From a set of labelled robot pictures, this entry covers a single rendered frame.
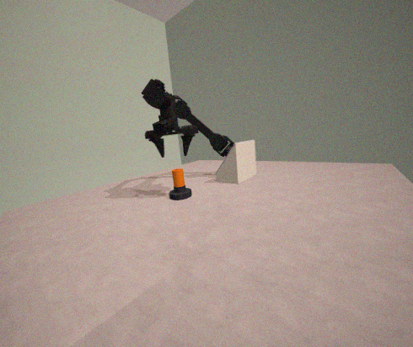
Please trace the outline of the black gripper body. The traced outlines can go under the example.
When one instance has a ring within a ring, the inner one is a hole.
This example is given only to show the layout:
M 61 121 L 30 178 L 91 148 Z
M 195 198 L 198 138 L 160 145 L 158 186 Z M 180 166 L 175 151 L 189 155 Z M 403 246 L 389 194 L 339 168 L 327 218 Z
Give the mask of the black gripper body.
M 160 112 L 159 117 L 163 117 L 164 120 L 167 120 L 170 116 L 173 116 L 173 118 L 175 118 L 175 131 L 169 131 L 169 134 L 163 134 L 163 133 L 159 133 L 159 134 L 154 134 L 154 131 L 146 131 L 145 132 L 145 139 L 150 139 L 150 140 L 154 140 L 154 139 L 159 139 L 162 136 L 166 136 L 166 135 L 172 135 L 172 134 L 180 134 L 183 133 L 184 135 L 194 135 L 195 133 L 198 133 L 198 128 L 196 125 L 187 125 L 187 126 L 181 126 L 181 128 L 178 127 L 178 121 L 177 118 L 179 118 L 179 115 L 177 114 L 176 110 L 166 110 L 166 111 L 162 111 Z

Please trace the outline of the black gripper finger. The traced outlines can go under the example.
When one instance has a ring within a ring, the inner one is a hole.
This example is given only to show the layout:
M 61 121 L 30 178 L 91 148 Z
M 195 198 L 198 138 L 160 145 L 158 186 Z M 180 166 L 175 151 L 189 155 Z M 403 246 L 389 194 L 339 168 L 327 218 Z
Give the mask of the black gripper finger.
M 183 150 L 184 150 L 184 155 L 187 155 L 188 149 L 189 149 L 189 145 L 191 142 L 192 137 L 195 135 L 184 135 L 181 136 L 182 141 L 183 141 Z
M 149 140 L 153 142 L 159 150 L 159 154 L 161 157 L 164 157 L 164 138 Z

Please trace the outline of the dark grey round pedestal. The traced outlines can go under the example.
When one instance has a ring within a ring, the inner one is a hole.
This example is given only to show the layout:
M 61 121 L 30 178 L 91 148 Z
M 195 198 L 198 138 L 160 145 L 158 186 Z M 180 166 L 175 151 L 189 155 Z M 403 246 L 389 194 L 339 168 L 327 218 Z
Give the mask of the dark grey round pedestal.
M 185 185 L 182 187 L 174 187 L 174 189 L 169 192 L 169 198 L 171 200 L 185 200 L 191 196 L 191 189 L 186 188 Z

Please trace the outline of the orange cylinder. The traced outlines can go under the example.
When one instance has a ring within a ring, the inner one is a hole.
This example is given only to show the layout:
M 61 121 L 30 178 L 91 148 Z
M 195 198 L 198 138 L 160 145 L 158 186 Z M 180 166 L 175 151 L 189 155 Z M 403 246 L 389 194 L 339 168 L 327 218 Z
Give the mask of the orange cylinder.
M 172 170 L 174 187 L 182 187 L 185 185 L 183 169 L 174 169 Z

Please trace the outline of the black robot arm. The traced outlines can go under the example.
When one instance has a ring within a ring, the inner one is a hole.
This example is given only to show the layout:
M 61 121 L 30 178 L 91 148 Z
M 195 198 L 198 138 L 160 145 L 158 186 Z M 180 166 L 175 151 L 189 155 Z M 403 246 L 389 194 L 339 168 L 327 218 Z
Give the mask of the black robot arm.
M 165 86 L 160 80 L 151 79 L 147 86 L 143 89 L 142 94 L 143 99 L 155 109 L 159 109 L 160 112 L 166 110 L 176 110 L 179 115 L 179 119 L 187 120 L 191 125 L 197 126 L 198 130 L 209 139 L 213 149 L 218 154 L 223 157 L 228 155 L 234 145 L 234 142 L 227 136 L 214 133 L 205 124 L 202 124 L 190 112 L 190 108 L 182 98 L 178 95 L 173 95 L 167 92 L 165 93 Z M 176 99 L 181 99 L 181 101 L 178 100 L 176 103 Z M 173 116 L 170 116 L 167 120 L 164 120 L 163 117 L 159 117 L 159 121 L 153 123 L 154 134 L 167 134 L 169 131 L 175 131 L 176 124 L 174 120 L 175 118 L 173 118 Z M 230 142 L 229 144 L 228 141 Z M 221 151 L 223 152 L 220 153 Z

